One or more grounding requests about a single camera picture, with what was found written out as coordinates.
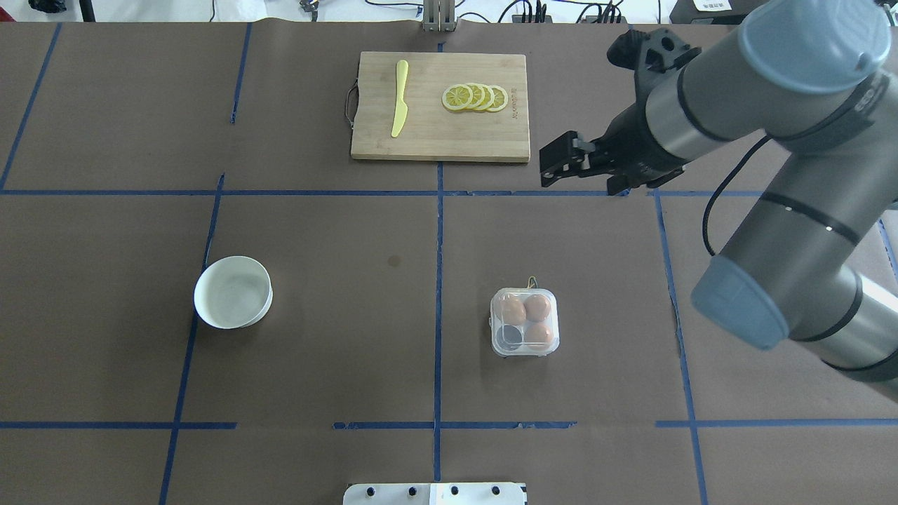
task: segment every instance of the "lemon slice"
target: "lemon slice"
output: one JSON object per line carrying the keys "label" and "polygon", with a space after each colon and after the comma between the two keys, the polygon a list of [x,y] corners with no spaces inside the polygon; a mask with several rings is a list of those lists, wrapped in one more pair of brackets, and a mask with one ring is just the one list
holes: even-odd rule
{"label": "lemon slice", "polygon": [[461,111],[471,105],[474,100],[474,91],[465,84],[449,86],[443,92],[443,106],[450,111]]}
{"label": "lemon slice", "polygon": [[493,102],[487,108],[489,112],[499,112],[508,105],[508,92],[502,86],[490,86],[493,90]]}
{"label": "lemon slice", "polygon": [[464,85],[471,88],[471,91],[474,92],[474,99],[465,107],[465,109],[473,111],[475,107],[483,103],[484,97],[487,95],[485,86],[477,83],[465,83]]}
{"label": "lemon slice", "polygon": [[477,83],[467,83],[467,85],[471,87],[477,85],[483,89],[483,96],[481,97],[480,102],[472,102],[471,105],[468,106],[468,109],[473,109],[475,111],[485,111],[490,105],[493,104],[494,94],[491,87]]}

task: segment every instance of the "plastic egg container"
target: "plastic egg container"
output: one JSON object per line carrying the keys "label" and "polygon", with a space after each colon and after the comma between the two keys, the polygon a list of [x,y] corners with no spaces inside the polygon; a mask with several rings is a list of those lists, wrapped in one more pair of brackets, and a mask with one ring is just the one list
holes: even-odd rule
{"label": "plastic egg container", "polygon": [[559,347],[555,295],[541,288],[500,289],[489,304],[489,327],[499,356],[545,356]]}

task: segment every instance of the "black cable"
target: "black cable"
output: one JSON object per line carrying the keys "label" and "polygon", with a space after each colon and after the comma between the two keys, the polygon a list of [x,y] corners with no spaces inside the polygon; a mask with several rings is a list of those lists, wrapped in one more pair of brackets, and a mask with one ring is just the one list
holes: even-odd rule
{"label": "black cable", "polygon": [[[458,7],[459,5],[464,4],[466,1],[467,1],[467,0],[462,0],[462,1],[459,2],[458,4],[455,4],[455,6]],[[399,5],[408,5],[409,7],[424,7],[424,4],[412,4],[412,3],[410,3],[410,2],[396,2],[396,3],[390,3],[390,4],[378,4],[378,3],[376,3],[376,2],[372,2],[371,0],[365,0],[365,3],[366,3],[366,4],[369,4],[369,5],[375,5],[375,6],[377,6],[377,7],[396,7],[396,6],[399,6]]]}
{"label": "black cable", "polygon": [[477,17],[481,18],[481,19],[482,19],[483,21],[485,21],[485,22],[492,22],[492,21],[490,21],[489,19],[483,17],[483,14],[480,14],[480,13],[464,13],[464,14],[459,14],[458,19],[461,19],[461,18],[463,18],[464,16],[467,16],[467,15],[477,16]]}
{"label": "black cable", "polygon": [[592,6],[596,6],[599,8],[599,18],[601,18],[602,17],[602,4],[587,4],[586,7],[584,7],[583,10],[580,11],[580,15],[577,16],[577,20],[575,22],[580,22],[580,20],[583,19],[583,14],[585,14],[586,11],[588,11],[589,8]]}
{"label": "black cable", "polygon": [[751,149],[745,153],[745,156],[739,160],[739,163],[735,166],[732,172],[724,179],[723,182],[720,183],[718,188],[714,190],[714,194],[711,195],[711,199],[708,200],[708,205],[705,207],[705,215],[701,218],[701,240],[705,243],[705,249],[708,251],[708,254],[711,256],[716,256],[717,253],[714,252],[714,248],[711,247],[711,241],[708,239],[708,221],[711,217],[711,209],[714,207],[714,202],[718,201],[721,193],[724,192],[726,186],[736,177],[737,174],[745,167],[745,164],[748,163],[748,160],[752,159],[755,153],[758,152],[758,149],[762,148],[764,144],[767,144],[767,141],[770,140],[770,137],[764,136],[761,140],[758,140]]}
{"label": "black cable", "polygon": [[505,17],[505,15],[508,13],[508,11],[510,11],[511,8],[515,6],[515,4],[518,4],[520,2],[524,2],[527,5],[526,12],[529,13],[530,15],[533,15],[533,4],[530,3],[530,0],[514,0],[514,2],[512,2],[511,4],[508,4],[508,7],[506,7],[506,10],[502,11],[502,14],[499,15],[499,20],[497,22],[502,22],[502,18]]}
{"label": "black cable", "polygon": [[621,0],[617,4],[612,4],[611,2],[609,2],[608,5],[605,6],[604,12],[601,12],[601,8],[600,8],[599,16],[597,18],[595,18],[595,20],[593,22],[603,22],[603,23],[614,22],[614,14],[615,13],[617,13],[617,15],[618,15],[617,16],[618,22],[621,22],[621,10],[618,9],[617,6],[622,3],[623,3],[623,0]]}

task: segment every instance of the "blue tape line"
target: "blue tape line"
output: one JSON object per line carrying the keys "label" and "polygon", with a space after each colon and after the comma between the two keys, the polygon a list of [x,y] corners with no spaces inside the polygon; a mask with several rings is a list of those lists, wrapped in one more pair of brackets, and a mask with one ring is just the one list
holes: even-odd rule
{"label": "blue tape line", "polygon": [[432,430],[432,421],[335,422],[335,430]]}
{"label": "blue tape line", "polygon": [[443,162],[436,164],[436,327],[434,331],[434,482],[440,470],[441,422],[443,417]]}
{"label": "blue tape line", "polygon": [[[209,250],[212,248],[212,239],[216,233],[216,222],[218,220],[218,208],[221,206],[222,188],[225,186],[225,175],[222,173],[218,178],[216,186],[216,201],[212,206],[212,217],[209,219],[209,233],[206,237],[206,248],[203,252],[202,271],[208,266]],[[172,427],[172,435],[169,438],[168,456],[165,458],[165,471],[163,472],[162,489],[159,491],[159,505],[165,505],[168,500],[169,482],[172,479],[172,468],[174,467],[174,455],[178,446],[178,431],[180,425],[180,417],[184,410],[184,396],[187,393],[187,379],[190,375],[190,362],[193,360],[193,348],[197,341],[197,327],[199,324],[199,316],[197,311],[193,311],[193,318],[190,321],[190,336],[187,339],[187,352],[184,354],[184,367],[180,373],[180,387],[178,389],[178,401],[174,408],[174,426]]]}
{"label": "blue tape line", "polygon": [[182,422],[179,430],[236,430],[236,422]]}
{"label": "blue tape line", "polygon": [[[440,421],[441,430],[567,430],[576,425],[576,421]],[[335,430],[432,430],[433,428],[434,423],[431,421],[333,423]]]}
{"label": "blue tape line", "polygon": [[28,105],[25,106],[25,113],[22,115],[22,121],[19,122],[19,130],[15,133],[13,146],[9,150],[9,156],[6,157],[6,165],[3,169],[3,175],[0,175],[0,190],[2,190],[6,185],[6,179],[9,178],[9,171],[13,168],[13,159],[15,159],[15,152],[19,149],[19,142],[22,141],[22,134],[25,133],[25,126],[28,124],[28,118],[31,115],[31,108],[34,107],[34,101],[38,98],[40,83],[43,82],[44,75],[47,73],[47,67],[50,64],[50,57],[53,56],[53,49],[56,48],[60,30],[62,30],[62,23],[58,22],[56,29],[53,31],[53,38],[50,39],[50,45],[47,48],[47,54],[44,55],[44,63],[40,66],[40,72],[38,72],[38,80],[34,82],[34,87],[31,88],[31,98],[28,99]]}
{"label": "blue tape line", "polygon": [[[665,257],[665,274],[667,276],[667,291],[671,298],[673,314],[676,318],[676,339],[680,346],[680,371],[682,374],[682,389],[686,396],[686,412],[689,421],[695,422],[695,405],[692,401],[692,385],[689,379],[689,363],[686,360],[686,346],[682,337],[682,321],[680,319],[680,304],[677,302],[676,286],[674,284],[674,268],[671,262],[670,245],[667,242],[667,228],[665,226],[664,209],[661,206],[661,191],[654,191],[655,211],[658,218],[658,230],[661,234],[661,249]],[[692,438],[692,456],[695,459],[695,474],[699,483],[699,496],[701,505],[708,505],[708,490],[705,486],[705,469],[701,461],[701,445],[699,443],[699,431],[695,426],[690,426]]]}
{"label": "blue tape line", "polygon": [[809,428],[898,426],[898,419],[753,419],[707,421],[656,421],[656,428]]}
{"label": "blue tape line", "polygon": [[440,423],[440,426],[447,430],[567,430],[576,425],[576,421],[443,421]]}
{"label": "blue tape line", "polygon": [[212,237],[216,234],[216,224],[218,223],[218,208],[222,203],[222,188],[225,186],[225,175],[222,173],[218,178],[216,186],[216,201],[212,204],[212,218],[209,224],[209,235],[206,236],[206,249],[203,252],[203,271],[209,266],[209,251],[212,249]]}
{"label": "blue tape line", "polygon": [[178,430],[172,429],[169,436],[168,456],[165,458],[165,472],[163,473],[163,485],[159,491],[159,505],[165,505],[168,500],[169,483],[172,481],[172,466],[174,465],[174,450],[178,446]]}
{"label": "blue tape line", "polygon": [[240,102],[240,89],[243,86],[243,69],[246,68],[246,54],[250,50],[250,35],[252,23],[246,23],[246,34],[243,35],[243,53],[240,56],[240,71],[237,72],[237,85],[233,89],[233,109],[231,109],[231,124],[237,121],[237,103]]}
{"label": "blue tape line", "polygon": [[[648,195],[654,195],[658,192],[663,197],[710,197],[714,191],[661,191],[651,190]],[[724,191],[720,193],[722,197],[760,197],[763,191]]]}
{"label": "blue tape line", "polygon": [[446,191],[447,197],[607,197],[607,191],[508,191],[508,190],[456,190]]}
{"label": "blue tape line", "polygon": [[210,197],[212,190],[0,190],[10,196],[89,196],[89,197]]}
{"label": "blue tape line", "polygon": [[170,430],[171,422],[0,421],[0,430]]}
{"label": "blue tape line", "polygon": [[879,236],[883,238],[883,245],[885,245],[885,253],[889,256],[889,262],[892,263],[892,273],[895,276],[895,280],[898,280],[898,261],[895,260],[895,249],[892,247],[892,241],[889,240],[889,233],[885,230],[885,223],[880,219],[878,222],[879,225]]}
{"label": "blue tape line", "polygon": [[226,196],[434,197],[431,190],[227,190]]}
{"label": "blue tape line", "polygon": [[[0,421],[0,430],[171,430],[174,422]],[[183,422],[181,430],[236,430],[236,422]]]}

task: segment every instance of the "egg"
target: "egg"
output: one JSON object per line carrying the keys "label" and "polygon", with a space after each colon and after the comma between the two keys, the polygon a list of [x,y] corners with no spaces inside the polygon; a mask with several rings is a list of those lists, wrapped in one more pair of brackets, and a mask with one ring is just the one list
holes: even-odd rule
{"label": "egg", "polygon": [[554,339],[555,335],[552,333],[552,329],[543,323],[537,323],[527,328],[527,333],[524,335],[524,343],[534,350],[547,350],[551,347]]}
{"label": "egg", "polygon": [[517,297],[506,295],[499,299],[499,318],[502,324],[520,326],[527,320],[524,304]]}
{"label": "egg", "polygon": [[549,317],[552,312],[552,303],[544,295],[530,295],[524,301],[524,309],[527,312],[527,319],[538,323]]}

